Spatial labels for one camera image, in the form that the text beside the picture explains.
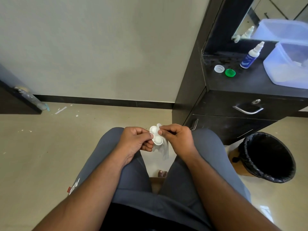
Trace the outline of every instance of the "black garbage bag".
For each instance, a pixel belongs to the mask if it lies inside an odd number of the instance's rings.
[[[256,132],[247,136],[238,151],[246,170],[256,177],[284,183],[295,175],[296,165],[291,152],[279,139],[268,133]]]

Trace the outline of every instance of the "waste bin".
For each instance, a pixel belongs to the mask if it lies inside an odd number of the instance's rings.
[[[238,148],[229,153],[229,159],[238,174],[275,183],[290,181],[296,171],[289,149],[279,139],[264,132],[246,137]]]

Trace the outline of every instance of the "mirror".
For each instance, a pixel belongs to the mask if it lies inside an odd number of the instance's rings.
[[[295,26],[291,20],[301,21],[303,24]],[[308,0],[254,0],[233,39],[237,37],[239,40],[241,36],[272,41],[280,41],[281,38],[302,40],[304,35],[307,38]]]

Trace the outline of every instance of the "hand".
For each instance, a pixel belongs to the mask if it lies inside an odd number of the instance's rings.
[[[125,166],[138,150],[152,151],[152,138],[153,135],[144,128],[125,127],[114,152],[123,157]]]
[[[165,137],[171,143],[174,152],[182,160],[190,157],[191,154],[199,154],[193,142],[192,132],[186,126],[179,124],[161,126],[158,134]]]

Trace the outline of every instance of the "translucent plastic box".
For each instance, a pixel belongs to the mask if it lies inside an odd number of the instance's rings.
[[[308,43],[308,24],[284,19],[263,19],[252,39]]]
[[[273,83],[308,89],[308,44],[278,42],[263,65]]]

